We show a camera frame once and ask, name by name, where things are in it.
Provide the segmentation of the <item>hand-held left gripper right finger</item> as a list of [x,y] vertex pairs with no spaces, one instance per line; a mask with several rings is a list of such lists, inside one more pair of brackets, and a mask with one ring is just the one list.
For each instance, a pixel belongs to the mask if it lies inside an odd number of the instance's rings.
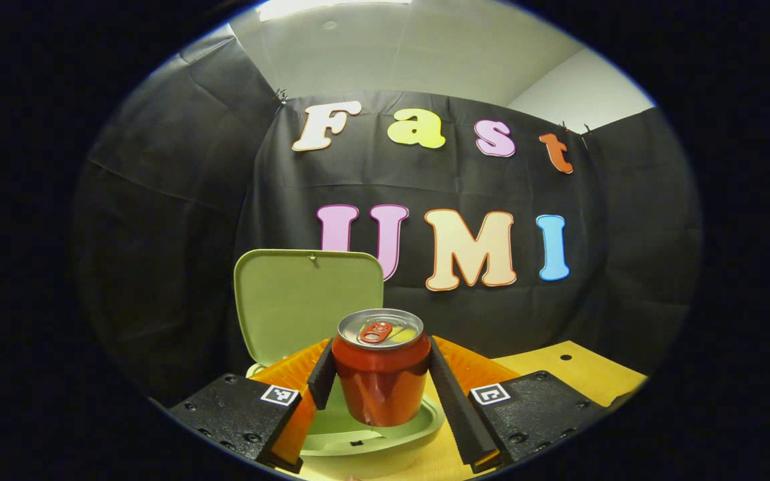
[[432,381],[474,473],[531,460],[610,410],[546,369],[519,375],[439,336],[430,342]]

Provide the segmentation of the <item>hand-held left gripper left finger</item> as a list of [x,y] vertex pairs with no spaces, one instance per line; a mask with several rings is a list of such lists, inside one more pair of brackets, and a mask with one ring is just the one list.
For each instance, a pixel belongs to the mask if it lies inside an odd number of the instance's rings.
[[336,376],[332,341],[320,341],[251,377],[226,373],[168,413],[238,456],[299,473],[301,451]]

